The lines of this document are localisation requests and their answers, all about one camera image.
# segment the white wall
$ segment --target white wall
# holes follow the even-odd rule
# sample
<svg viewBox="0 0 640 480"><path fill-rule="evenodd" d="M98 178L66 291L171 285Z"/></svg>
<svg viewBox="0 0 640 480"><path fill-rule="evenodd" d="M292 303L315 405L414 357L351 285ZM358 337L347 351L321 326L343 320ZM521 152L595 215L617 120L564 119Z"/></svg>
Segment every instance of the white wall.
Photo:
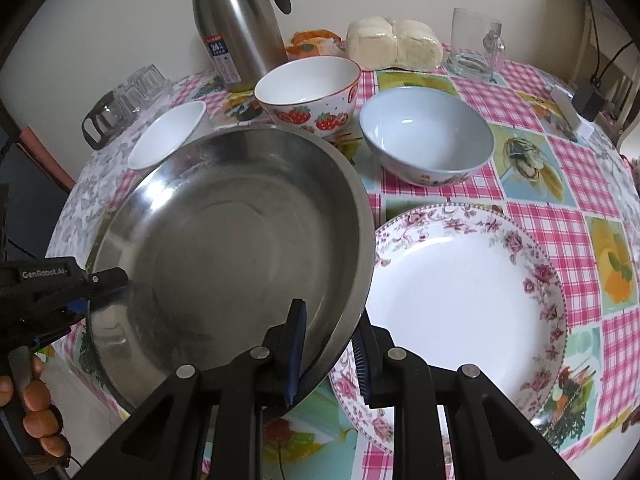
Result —
<svg viewBox="0 0 640 480"><path fill-rule="evenodd" d="M428 23L450 36L453 7L503 22L507 54L569 77L582 33L580 0L291 0L276 12L284 38L304 28L344 34L351 20L383 15ZM0 72L0 95L20 126L77 177L92 150L80 121L135 69L155 63L169 78L208 66L191 0L47 0Z"/></svg>

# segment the metal bowl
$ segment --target metal bowl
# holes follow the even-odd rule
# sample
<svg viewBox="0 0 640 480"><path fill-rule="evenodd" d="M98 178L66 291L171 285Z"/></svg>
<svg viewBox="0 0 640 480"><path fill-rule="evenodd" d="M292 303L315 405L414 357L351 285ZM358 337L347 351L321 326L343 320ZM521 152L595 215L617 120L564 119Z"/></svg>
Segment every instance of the metal bowl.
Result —
<svg viewBox="0 0 640 480"><path fill-rule="evenodd" d="M308 307L296 402L346 347L374 261L369 200L328 142L234 128L175 152L114 216L93 271L130 283L90 305L89 332L116 398L135 408L179 365L227 364Z"/></svg>

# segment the floor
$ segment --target floor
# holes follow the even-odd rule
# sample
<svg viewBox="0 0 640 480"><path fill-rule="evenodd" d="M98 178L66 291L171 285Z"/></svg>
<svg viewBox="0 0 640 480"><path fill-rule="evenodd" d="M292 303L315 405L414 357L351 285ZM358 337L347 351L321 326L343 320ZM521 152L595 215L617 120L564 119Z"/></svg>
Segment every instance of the floor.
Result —
<svg viewBox="0 0 640 480"><path fill-rule="evenodd" d="M62 433L71 444L71 455L84 464L121 424L120 418L111 413L59 357L47 363L42 375L53 403L62 413ZM72 461L66 470L69 476L78 471Z"/></svg>

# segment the power adapter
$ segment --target power adapter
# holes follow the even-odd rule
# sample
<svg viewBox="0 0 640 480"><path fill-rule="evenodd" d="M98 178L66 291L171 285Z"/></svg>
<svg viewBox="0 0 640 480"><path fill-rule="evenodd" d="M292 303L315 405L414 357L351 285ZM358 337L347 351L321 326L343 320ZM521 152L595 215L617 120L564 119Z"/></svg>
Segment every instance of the power adapter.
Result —
<svg viewBox="0 0 640 480"><path fill-rule="evenodd" d="M575 90L571 104L582 117L593 122L606 101L600 89L593 82L585 79Z"/></svg>

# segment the white power strip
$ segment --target white power strip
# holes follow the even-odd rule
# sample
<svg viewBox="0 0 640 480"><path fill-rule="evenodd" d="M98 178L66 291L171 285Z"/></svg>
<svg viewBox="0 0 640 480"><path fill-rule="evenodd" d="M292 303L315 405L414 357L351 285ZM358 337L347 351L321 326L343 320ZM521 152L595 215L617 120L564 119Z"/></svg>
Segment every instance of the white power strip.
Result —
<svg viewBox="0 0 640 480"><path fill-rule="evenodd" d="M582 117L571 103L573 96L564 88L558 85L554 86L551 91L551 98L556 102L558 108L564 115L564 118L571 126L575 134L581 136L584 140L589 140L593 133L593 123Z"/></svg>

